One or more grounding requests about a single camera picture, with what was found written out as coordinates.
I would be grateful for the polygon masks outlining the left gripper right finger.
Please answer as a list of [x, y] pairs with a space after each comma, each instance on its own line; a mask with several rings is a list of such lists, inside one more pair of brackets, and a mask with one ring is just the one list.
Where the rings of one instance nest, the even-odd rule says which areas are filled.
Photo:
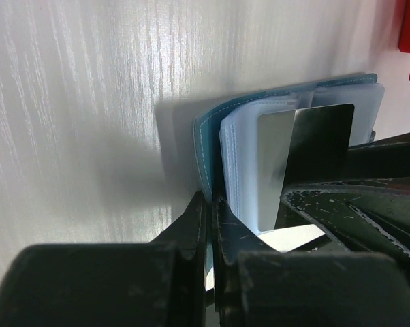
[[222, 326], [410, 326], [410, 286], [380, 253], [279, 253], [213, 203]]

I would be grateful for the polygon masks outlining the blue leather card holder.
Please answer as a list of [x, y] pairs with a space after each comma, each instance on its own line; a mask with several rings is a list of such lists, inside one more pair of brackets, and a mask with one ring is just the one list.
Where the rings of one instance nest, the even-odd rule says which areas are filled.
[[289, 152], [314, 129], [296, 124], [296, 117], [351, 104], [349, 145], [367, 144], [384, 93], [376, 74], [359, 74], [250, 93], [198, 116], [193, 141], [205, 198], [222, 191], [233, 214], [256, 235], [297, 225], [277, 217]]

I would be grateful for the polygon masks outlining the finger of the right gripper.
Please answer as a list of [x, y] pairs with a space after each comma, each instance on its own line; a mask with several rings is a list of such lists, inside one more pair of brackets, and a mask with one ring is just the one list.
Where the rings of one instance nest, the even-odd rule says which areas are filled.
[[410, 178], [294, 185], [281, 204], [348, 251], [384, 253], [410, 265]]
[[350, 147], [345, 180], [410, 177], [410, 132]]

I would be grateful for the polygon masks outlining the black glossy card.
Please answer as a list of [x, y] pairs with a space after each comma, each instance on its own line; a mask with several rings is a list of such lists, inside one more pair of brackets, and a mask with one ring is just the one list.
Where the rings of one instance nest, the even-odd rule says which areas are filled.
[[339, 175], [345, 162], [353, 104], [302, 108], [258, 118], [258, 228], [275, 227], [284, 189]]

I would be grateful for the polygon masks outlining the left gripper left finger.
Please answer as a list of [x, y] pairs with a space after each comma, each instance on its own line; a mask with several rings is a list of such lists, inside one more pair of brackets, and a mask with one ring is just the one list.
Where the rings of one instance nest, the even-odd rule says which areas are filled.
[[0, 326], [203, 326], [207, 203], [148, 243], [32, 245], [0, 285]]

